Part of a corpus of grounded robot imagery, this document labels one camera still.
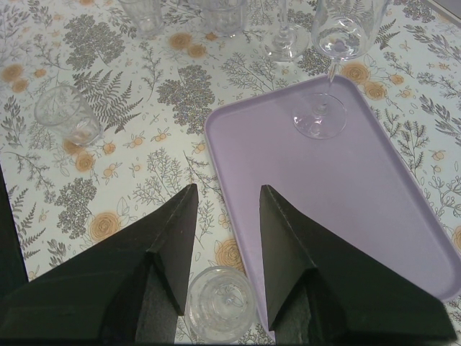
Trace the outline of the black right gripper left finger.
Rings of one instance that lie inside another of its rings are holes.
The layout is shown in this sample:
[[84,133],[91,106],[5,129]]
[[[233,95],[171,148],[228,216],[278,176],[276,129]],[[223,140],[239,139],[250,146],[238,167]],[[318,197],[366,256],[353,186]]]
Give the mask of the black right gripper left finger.
[[1,302],[2,342],[173,342],[197,222],[190,184]]

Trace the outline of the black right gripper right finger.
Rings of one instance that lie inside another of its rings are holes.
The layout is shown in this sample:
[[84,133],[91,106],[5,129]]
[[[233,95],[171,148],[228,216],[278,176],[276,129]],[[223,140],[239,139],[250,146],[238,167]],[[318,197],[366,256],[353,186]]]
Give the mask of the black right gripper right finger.
[[278,342],[454,342],[444,304],[260,191],[268,327]]

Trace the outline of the tall clear champagne flute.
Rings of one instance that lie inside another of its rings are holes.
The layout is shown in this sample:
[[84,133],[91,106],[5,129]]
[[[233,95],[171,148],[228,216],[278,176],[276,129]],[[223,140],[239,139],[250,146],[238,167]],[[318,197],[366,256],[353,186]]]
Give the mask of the tall clear champagne flute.
[[264,53],[272,61],[291,62],[301,56],[309,43],[309,32],[288,21],[287,1],[279,1],[279,27],[269,31],[263,39],[261,46]]

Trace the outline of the clear wine glass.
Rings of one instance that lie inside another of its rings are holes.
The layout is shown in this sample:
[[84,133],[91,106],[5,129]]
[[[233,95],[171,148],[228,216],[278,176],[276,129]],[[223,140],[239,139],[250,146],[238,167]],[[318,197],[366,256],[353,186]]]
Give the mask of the clear wine glass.
[[293,112],[296,129],[304,136],[329,139],[346,125],[346,108],[331,94],[342,61],[363,56],[375,43],[388,1],[319,1],[311,37],[314,48],[331,60],[327,87],[307,94]]

